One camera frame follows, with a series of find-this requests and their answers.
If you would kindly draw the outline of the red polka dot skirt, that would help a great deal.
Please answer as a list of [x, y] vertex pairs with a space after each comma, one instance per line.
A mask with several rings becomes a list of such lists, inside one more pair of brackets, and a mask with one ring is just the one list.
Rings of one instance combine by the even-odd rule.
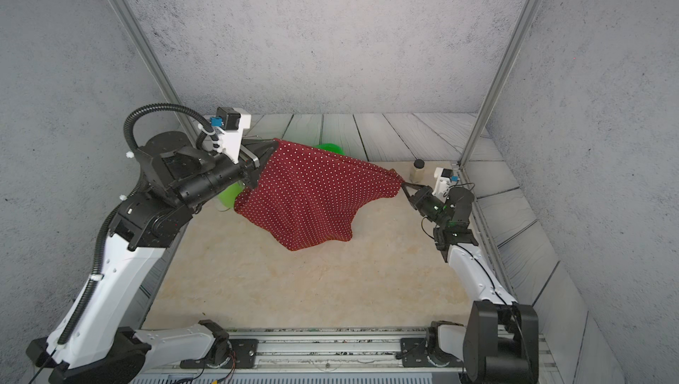
[[404, 180], [392, 169], [278, 139], [256, 189], [245, 189], [234, 210], [300, 251], [327, 241], [348, 242], [357, 212], [393, 198]]

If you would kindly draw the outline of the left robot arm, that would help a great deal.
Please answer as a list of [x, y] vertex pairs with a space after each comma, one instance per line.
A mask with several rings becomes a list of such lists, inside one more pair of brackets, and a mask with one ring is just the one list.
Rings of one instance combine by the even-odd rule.
[[237, 182], [256, 188], [279, 144], [245, 138], [250, 123], [235, 108], [205, 117], [163, 103], [130, 113], [123, 133], [138, 182], [99, 229], [92, 269], [65, 318], [28, 346], [33, 382], [129, 383], [175, 363], [235, 365], [228, 332], [212, 320], [163, 331], [122, 321], [154, 265], [208, 201]]

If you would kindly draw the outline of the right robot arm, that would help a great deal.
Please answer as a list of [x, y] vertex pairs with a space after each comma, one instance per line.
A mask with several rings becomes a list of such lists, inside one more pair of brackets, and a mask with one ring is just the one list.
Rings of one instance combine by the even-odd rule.
[[406, 182], [408, 203], [433, 224], [431, 239], [454, 269], [472, 305], [466, 324], [435, 321], [422, 343], [400, 353], [421, 355], [437, 367], [461, 363], [462, 382], [536, 383], [539, 381], [539, 317], [520, 304], [491, 271], [470, 227], [475, 196], [463, 186], [435, 196], [433, 188]]

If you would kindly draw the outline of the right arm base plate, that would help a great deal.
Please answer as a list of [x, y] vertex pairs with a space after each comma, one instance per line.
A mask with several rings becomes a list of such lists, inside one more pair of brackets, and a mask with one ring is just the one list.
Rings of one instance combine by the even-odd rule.
[[462, 368], [463, 361], [443, 352], [425, 338], [401, 338], [401, 350], [394, 357], [406, 368]]

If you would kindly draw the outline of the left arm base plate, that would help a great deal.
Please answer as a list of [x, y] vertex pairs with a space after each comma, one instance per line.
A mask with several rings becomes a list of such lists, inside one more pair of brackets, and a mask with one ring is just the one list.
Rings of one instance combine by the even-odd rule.
[[202, 359], [180, 362], [181, 369], [252, 369], [255, 367], [258, 339], [220, 339]]

